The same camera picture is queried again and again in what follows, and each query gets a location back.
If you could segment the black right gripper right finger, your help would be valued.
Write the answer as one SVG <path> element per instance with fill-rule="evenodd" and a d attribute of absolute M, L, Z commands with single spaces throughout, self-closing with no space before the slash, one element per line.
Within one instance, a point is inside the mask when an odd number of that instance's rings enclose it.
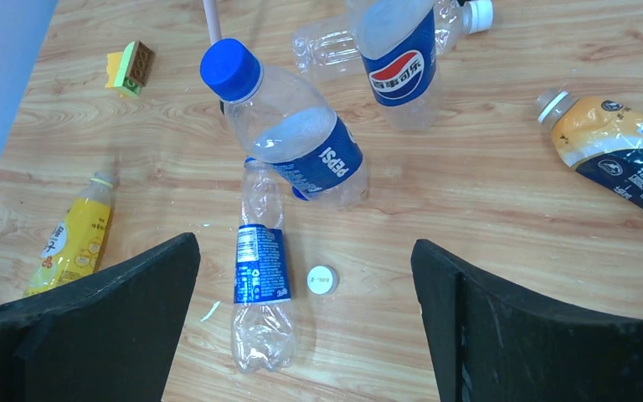
<path fill-rule="evenodd" d="M 411 255 L 443 401 L 643 401 L 643 320 L 484 271 L 429 240 Z"/>

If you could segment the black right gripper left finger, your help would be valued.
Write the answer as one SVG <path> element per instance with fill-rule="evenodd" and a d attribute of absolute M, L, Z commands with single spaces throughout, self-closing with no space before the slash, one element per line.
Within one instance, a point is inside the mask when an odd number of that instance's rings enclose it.
<path fill-rule="evenodd" d="M 159 401 L 200 266 L 192 233 L 0 305 L 0 401 Z"/>

